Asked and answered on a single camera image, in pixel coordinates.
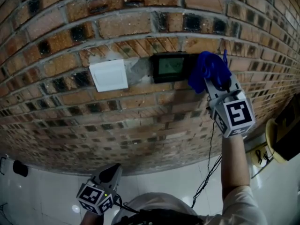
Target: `white shirt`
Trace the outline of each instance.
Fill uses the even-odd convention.
[[[196,212],[180,199],[165,193],[146,193],[130,201],[127,206],[135,210],[167,209],[197,216]],[[112,225],[123,216],[134,213],[121,209],[112,220]],[[267,219],[258,208],[249,186],[237,187],[227,195],[222,214],[199,216],[204,225],[267,225]]]

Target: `white sleeve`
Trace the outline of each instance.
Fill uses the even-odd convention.
[[[224,200],[223,213],[208,218],[205,225],[267,225],[267,219],[249,186],[237,187]]]

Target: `light switch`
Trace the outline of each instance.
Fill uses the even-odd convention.
[[[123,59],[90,65],[90,73],[98,92],[128,88]]]

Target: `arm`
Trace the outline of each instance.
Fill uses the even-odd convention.
[[[87,211],[83,217],[80,225],[103,225],[104,224],[104,215],[97,215],[95,213]]]
[[[235,188],[250,185],[250,175],[241,135],[223,138],[221,181],[223,200]]]

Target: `digital display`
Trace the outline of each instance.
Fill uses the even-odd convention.
[[[184,58],[160,58],[158,74],[181,73]]]

